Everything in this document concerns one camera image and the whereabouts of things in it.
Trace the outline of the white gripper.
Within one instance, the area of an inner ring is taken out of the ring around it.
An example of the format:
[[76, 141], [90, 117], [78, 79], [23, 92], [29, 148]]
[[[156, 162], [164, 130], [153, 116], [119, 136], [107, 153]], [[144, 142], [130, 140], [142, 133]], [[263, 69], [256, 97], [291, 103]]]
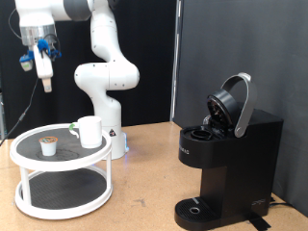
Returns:
[[37, 69], [37, 75], [42, 80], [43, 88], [45, 92], [52, 91], [51, 77], [53, 76], [53, 68], [51, 60], [45, 51], [40, 51], [39, 48], [34, 45], [33, 52], [35, 57], [35, 64]]

